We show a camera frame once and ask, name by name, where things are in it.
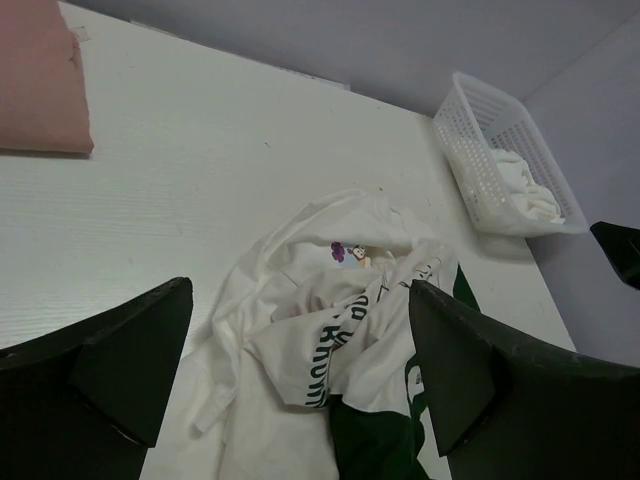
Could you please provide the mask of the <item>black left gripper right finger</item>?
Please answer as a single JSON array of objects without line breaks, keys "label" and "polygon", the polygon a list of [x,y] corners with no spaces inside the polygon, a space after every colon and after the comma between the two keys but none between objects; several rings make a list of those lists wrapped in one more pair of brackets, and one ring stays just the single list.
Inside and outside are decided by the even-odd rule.
[{"label": "black left gripper right finger", "polygon": [[639,371],[514,329],[416,281],[409,318],[455,479],[635,479]]}]

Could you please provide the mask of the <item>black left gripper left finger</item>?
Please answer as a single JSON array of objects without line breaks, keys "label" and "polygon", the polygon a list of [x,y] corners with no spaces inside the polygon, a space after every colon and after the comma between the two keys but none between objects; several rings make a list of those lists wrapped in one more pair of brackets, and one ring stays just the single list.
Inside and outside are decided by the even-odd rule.
[{"label": "black left gripper left finger", "polygon": [[156,446],[193,311],[171,279],[1,351],[4,479],[137,479]]}]

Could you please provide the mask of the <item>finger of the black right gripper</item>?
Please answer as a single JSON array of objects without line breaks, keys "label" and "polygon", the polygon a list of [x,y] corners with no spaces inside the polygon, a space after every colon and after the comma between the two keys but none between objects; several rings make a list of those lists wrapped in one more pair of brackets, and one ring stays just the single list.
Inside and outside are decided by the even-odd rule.
[{"label": "finger of the black right gripper", "polygon": [[603,221],[593,224],[590,231],[620,280],[638,289],[640,231]]}]

